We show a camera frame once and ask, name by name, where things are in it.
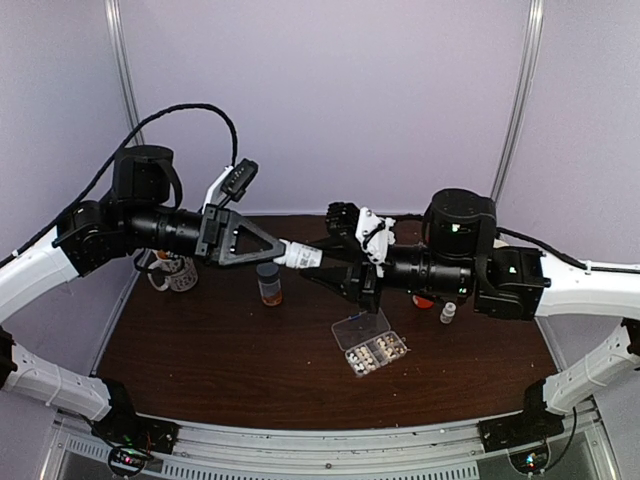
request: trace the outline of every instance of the wood grain surface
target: wood grain surface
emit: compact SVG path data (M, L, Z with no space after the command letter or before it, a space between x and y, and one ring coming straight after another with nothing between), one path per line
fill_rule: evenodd
M274 235L325 236L322 217L259 217ZM418 224L396 230L418 239ZM140 277L99 368L125 383L142 413L256 428L352 429L425 425L517 410L524 389L555 372L535 323L492 320L469 305L450 325L385 291L382 309L411 349L358 379L331 332L357 307L282 272L284 301L260 301L255 267L198 265L187 293Z

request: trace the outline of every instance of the white wall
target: white wall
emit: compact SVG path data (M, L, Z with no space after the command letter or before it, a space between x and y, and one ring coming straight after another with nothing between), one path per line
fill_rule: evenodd
M440 188L488 194L500 158L528 2L122 3L141 114L223 107L260 163L244 212L324 213L347 200L424 211ZM174 148L194 207L228 161L224 125L174 115L147 142Z
M51 220L127 133L102 1L0 8L0 257ZM131 274L113 264L3 324L38 355L89 373ZM53 410L0 392L0 477L37 478Z
M540 57L499 223L578 258L640 262L640 3L545 4ZM619 319L550 319L568 363ZM640 377L597 401L623 478L637 479Z

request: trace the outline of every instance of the mug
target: mug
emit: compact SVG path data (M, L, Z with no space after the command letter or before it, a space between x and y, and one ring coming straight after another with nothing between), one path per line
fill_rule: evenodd
M193 259L181 255L168 255L165 252L154 252L156 260L149 265L149 270L160 269L163 283L156 283L156 276L147 273L151 286L160 292L168 289L174 292L186 292L198 283L198 271Z

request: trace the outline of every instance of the clear plastic box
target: clear plastic box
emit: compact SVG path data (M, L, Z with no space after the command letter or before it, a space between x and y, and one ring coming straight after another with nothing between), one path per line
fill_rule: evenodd
M356 376L365 375L404 357L407 346L391 330L382 310L360 313L332 325L340 349Z

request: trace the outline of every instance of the white bottle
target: white bottle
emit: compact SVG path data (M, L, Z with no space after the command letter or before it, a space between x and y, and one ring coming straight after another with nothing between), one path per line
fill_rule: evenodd
M456 304L453 302L447 302L440 313L440 321L444 324L451 323L453 317L456 315Z

